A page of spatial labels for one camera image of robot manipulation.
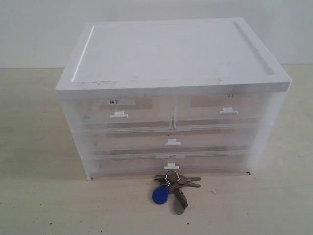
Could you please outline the wide clear drawer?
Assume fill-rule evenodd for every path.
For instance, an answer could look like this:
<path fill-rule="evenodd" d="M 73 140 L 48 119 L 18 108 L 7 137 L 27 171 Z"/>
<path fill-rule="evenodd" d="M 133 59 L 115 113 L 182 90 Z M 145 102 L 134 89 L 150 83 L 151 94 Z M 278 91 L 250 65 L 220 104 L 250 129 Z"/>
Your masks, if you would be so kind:
<path fill-rule="evenodd" d="M 186 173 L 210 172 L 217 174 L 244 174 L 252 172 L 248 154 L 225 155 L 169 155 L 142 158 L 83 159 L 90 178 L 102 176 L 164 174 L 168 170 Z"/>
<path fill-rule="evenodd" d="M 256 128 L 192 129 L 173 132 L 102 132 L 86 133 L 84 143 L 94 155 L 153 154 L 186 152 L 201 148 L 205 151 L 248 147 Z"/>

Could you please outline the keys with blue fob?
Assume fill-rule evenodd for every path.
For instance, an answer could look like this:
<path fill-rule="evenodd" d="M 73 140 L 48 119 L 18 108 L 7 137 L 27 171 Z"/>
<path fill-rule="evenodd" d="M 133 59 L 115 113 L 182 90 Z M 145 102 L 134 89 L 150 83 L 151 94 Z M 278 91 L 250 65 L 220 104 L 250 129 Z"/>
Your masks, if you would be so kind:
<path fill-rule="evenodd" d="M 156 175 L 155 181 L 159 182 L 152 192 L 152 200 L 158 205 L 165 204 L 169 195 L 174 195 L 174 212 L 181 215 L 188 207 L 187 198 L 182 192 L 183 187 L 200 188 L 201 185 L 195 182 L 200 181 L 201 177 L 186 177 L 177 171 L 169 170 L 165 175 Z"/>

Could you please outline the top right small drawer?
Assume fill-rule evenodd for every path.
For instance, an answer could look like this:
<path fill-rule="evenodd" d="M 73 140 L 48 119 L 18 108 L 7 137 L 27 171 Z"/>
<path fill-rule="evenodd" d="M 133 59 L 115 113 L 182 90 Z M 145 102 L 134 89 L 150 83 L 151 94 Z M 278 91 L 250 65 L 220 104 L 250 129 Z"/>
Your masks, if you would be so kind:
<path fill-rule="evenodd" d="M 176 127 L 250 124 L 263 116 L 264 94 L 181 96 L 176 105 Z"/>

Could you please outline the small drawer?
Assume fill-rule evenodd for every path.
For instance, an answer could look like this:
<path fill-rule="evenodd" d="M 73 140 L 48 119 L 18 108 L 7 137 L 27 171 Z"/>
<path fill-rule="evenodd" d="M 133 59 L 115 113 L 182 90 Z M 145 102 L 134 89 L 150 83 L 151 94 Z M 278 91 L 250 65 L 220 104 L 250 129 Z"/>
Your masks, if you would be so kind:
<path fill-rule="evenodd" d="M 170 97 L 93 99 L 80 110 L 85 124 L 170 122 L 174 105 Z"/>
<path fill-rule="evenodd" d="M 264 94 L 181 96 L 176 105 L 176 127 L 250 124 L 263 116 Z"/>

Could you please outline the translucent white drawer cabinet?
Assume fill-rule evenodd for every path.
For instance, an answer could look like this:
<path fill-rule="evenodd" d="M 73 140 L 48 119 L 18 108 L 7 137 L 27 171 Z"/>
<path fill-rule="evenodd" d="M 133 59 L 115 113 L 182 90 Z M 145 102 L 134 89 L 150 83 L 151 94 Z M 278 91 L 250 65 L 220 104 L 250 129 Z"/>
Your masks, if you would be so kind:
<path fill-rule="evenodd" d="M 291 77 L 242 18 L 87 24 L 56 86 L 81 161 L 169 155 L 249 155 L 256 168 L 292 83 Z M 250 124 L 176 127 L 181 96 L 264 94 L 263 116 Z M 165 121 L 85 124 L 80 110 L 93 99 L 170 97 Z M 86 133 L 173 132 L 198 129 L 256 128 L 244 149 L 153 154 L 94 155 Z"/>

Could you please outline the top left small drawer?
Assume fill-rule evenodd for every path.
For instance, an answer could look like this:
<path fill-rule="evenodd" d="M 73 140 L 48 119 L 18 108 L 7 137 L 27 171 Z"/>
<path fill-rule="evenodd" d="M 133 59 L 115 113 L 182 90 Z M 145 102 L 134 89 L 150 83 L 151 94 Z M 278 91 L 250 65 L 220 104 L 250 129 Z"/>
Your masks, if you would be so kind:
<path fill-rule="evenodd" d="M 170 122 L 174 105 L 170 97 L 93 99 L 80 110 L 85 124 Z"/>

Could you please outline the wide clear bottom drawer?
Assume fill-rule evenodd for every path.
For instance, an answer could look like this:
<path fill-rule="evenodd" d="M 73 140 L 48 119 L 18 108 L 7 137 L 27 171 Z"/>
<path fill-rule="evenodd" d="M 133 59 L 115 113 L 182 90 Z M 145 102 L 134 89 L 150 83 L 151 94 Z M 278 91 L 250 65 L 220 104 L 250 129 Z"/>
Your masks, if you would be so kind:
<path fill-rule="evenodd" d="M 164 174 L 168 170 L 186 173 L 210 172 L 217 174 L 244 174 L 252 172 L 248 154 L 225 155 L 169 155 L 142 158 L 83 159 L 90 178 L 102 176 Z"/>

